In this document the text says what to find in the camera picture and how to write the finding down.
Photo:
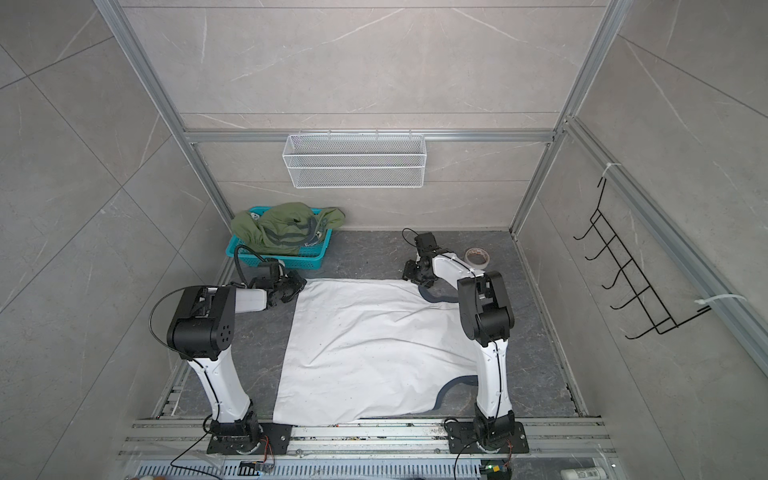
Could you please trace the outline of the white tank top navy trim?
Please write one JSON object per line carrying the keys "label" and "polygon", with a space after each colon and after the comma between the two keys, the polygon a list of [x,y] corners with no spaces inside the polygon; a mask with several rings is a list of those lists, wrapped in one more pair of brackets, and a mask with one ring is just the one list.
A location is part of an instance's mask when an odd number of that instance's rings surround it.
{"label": "white tank top navy trim", "polygon": [[311,279],[299,294],[274,421],[326,426],[431,410],[476,374],[459,308],[402,280]]}

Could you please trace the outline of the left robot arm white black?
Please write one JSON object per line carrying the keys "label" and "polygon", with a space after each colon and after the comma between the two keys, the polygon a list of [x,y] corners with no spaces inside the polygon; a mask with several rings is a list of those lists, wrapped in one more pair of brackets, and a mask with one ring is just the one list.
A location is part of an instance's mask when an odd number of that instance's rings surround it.
{"label": "left robot arm white black", "polygon": [[306,280],[274,261],[260,264],[257,272],[246,284],[178,289],[180,299],[162,342],[189,364],[207,395],[211,418],[204,430],[210,436],[209,454],[270,457],[288,450],[292,427],[258,420],[236,371],[232,343],[238,314],[265,311],[277,300],[288,303],[305,288]]}

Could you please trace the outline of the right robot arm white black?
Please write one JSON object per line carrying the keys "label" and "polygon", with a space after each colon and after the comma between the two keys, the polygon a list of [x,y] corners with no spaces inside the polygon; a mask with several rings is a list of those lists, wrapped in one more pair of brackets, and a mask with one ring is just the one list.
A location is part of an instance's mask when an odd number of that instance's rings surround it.
{"label": "right robot arm white black", "polygon": [[476,353],[474,418],[443,422],[450,452],[527,453],[524,427],[516,420],[508,389],[506,356],[515,319],[502,275],[487,268],[490,257],[479,248],[459,256],[439,246],[430,232],[416,232],[408,244],[416,258],[406,262],[402,278],[432,303],[441,301],[429,292],[435,282],[443,280],[456,290],[455,298],[444,300],[458,305],[460,326]]}

